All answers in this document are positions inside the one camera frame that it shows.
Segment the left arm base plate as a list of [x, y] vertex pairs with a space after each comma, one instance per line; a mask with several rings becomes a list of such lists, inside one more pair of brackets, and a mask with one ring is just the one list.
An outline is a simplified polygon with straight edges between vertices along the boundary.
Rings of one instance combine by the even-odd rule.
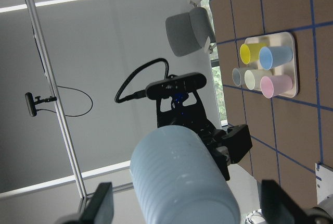
[[332, 168], [321, 163], [315, 164], [317, 203], [332, 197]]

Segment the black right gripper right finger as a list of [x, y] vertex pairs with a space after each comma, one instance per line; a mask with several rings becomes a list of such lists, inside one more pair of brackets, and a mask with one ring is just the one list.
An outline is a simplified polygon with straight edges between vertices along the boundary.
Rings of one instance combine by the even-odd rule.
[[274, 180], [262, 180], [261, 209], [266, 223], [309, 223], [307, 214]]

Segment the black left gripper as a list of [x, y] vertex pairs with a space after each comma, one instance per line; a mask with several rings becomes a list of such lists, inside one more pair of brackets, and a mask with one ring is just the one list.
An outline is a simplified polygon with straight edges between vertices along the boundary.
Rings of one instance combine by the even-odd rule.
[[168, 125], [183, 126], [193, 130], [208, 149], [226, 181], [230, 180], [229, 164], [237, 164], [252, 148], [248, 125], [236, 125], [227, 130], [217, 129], [207, 119], [200, 96], [193, 93], [196, 102], [184, 106], [188, 93], [172, 96], [171, 109], [161, 111], [162, 99], [156, 100], [157, 127]]

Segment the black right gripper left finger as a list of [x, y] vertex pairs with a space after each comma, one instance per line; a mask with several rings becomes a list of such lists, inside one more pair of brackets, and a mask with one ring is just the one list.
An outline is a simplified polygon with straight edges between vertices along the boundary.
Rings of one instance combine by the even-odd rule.
[[79, 223], [112, 223], [113, 217], [112, 183], [100, 183], [88, 206], [79, 217]]

